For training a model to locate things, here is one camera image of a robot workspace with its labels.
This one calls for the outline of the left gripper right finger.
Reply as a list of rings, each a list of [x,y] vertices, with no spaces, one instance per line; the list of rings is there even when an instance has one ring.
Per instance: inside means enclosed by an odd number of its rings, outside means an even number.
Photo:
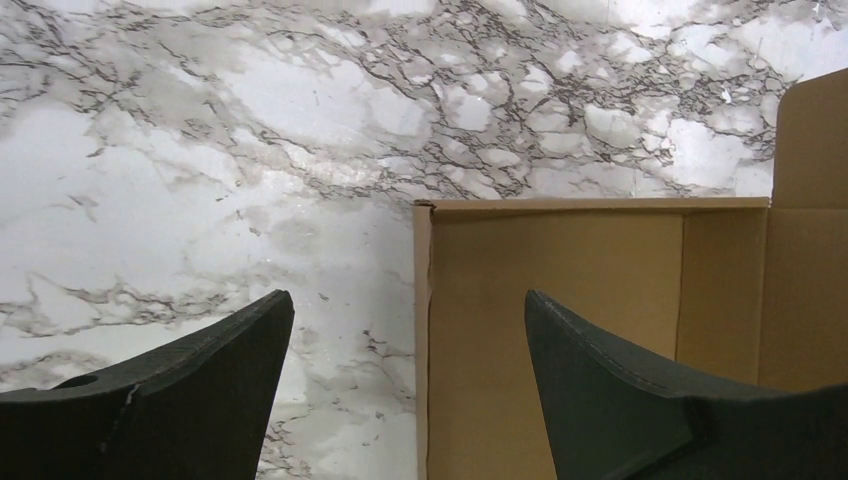
[[[843,479],[847,388],[791,393],[714,376],[537,290],[526,338],[561,479]]]

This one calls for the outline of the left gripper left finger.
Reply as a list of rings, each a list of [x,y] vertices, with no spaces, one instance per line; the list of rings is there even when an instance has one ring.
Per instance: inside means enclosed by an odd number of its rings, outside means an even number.
[[[252,479],[294,323],[276,290],[48,390],[1,396],[5,479]]]

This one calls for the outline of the brown cardboard box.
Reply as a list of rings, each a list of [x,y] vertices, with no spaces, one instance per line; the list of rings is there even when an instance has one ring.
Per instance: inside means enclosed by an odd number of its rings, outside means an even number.
[[[662,357],[791,393],[847,388],[847,74],[792,86],[769,198],[419,200],[422,479],[556,475],[529,291]]]

